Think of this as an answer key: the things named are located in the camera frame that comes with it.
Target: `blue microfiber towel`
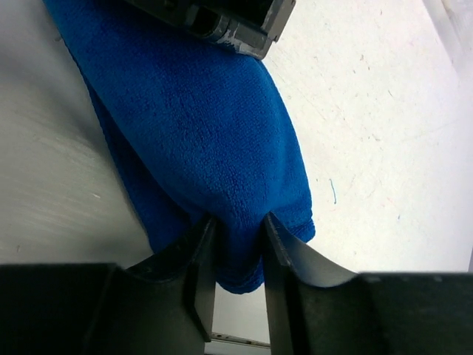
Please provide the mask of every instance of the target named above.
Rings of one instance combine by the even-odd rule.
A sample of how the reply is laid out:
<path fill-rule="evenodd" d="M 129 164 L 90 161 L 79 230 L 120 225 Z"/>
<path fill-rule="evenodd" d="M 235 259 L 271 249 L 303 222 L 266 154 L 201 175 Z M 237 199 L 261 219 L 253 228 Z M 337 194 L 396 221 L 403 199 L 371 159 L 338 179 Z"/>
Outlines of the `blue microfiber towel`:
<path fill-rule="evenodd" d="M 217 281 L 263 281 L 257 232 L 272 211 L 315 234 L 296 134 L 263 64 L 117 0 L 44 0 L 81 70 L 154 252 L 206 212 L 226 225 Z"/>

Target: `black plastic part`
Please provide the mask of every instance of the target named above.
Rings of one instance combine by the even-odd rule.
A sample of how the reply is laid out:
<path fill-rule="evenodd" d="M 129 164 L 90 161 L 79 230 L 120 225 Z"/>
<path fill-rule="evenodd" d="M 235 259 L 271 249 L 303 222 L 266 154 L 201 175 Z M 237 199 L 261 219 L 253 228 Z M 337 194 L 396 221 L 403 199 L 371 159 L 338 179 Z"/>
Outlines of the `black plastic part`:
<path fill-rule="evenodd" d="M 216 221 L 162 253 L 110 264 L 0 267 L 0 354 L 203 354 Z"/>
<path fill-rule="evenodd" d="M 354 274 L 273 214 L 262 237 L 273 355 L 473 354 L 472 274 Z"/>
<path fill-rule="evenodd" d="M 263 59 L 296 0 L 126 0 L 173 27 L 235 53 Z"/>

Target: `towel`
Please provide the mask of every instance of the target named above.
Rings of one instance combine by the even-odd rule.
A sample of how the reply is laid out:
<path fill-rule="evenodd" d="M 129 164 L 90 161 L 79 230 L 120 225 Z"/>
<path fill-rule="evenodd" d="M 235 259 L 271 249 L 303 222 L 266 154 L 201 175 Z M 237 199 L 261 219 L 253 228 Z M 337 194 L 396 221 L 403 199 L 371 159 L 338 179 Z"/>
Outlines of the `towel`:
<path fill-rule="evenodd" d="M 117 0 L 44 0 L 84 77 L 113 160 L 158 253 L 206 212 L 222 230 L 217 282 L 263 282 L 258 231 L 273 212 L 315 234 L 299 144 L 262 62 Z"/>

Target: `white surface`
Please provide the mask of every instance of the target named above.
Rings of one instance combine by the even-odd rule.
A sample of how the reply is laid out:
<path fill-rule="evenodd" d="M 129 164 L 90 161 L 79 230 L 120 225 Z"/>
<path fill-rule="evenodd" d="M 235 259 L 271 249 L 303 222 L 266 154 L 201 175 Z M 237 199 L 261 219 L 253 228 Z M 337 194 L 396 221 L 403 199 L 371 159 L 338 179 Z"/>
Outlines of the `white surface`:
<path fill-rule="evenodd" d="M 146 236 L 58 39 L 39 0 L 0 2 L 0 262 L 127 266 Z M 265 63 L 302 146 L 311 246 L 356 271 L 465 271 L 472 91 L 422 2 L 299 1 Z M 267 342 L 262 289 L 218 288 L 214 331 Z"/>

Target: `blue cloth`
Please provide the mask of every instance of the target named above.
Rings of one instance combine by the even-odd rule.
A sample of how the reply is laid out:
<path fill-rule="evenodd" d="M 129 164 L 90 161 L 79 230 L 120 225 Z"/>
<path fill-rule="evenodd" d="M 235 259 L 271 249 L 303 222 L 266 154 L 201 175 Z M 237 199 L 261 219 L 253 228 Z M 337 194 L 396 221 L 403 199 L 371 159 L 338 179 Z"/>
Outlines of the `blue cloth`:
<path fill-rule="evenodd" d="M 154 252 L 210 212 L 226 225 L 217 281 L 240 294 L 263 281 L 256 236 L 266 213 L 301 240 L 313 237 L 296 134 L 261 62 L 124 1 L 44 3 L 81 70 Z"/>

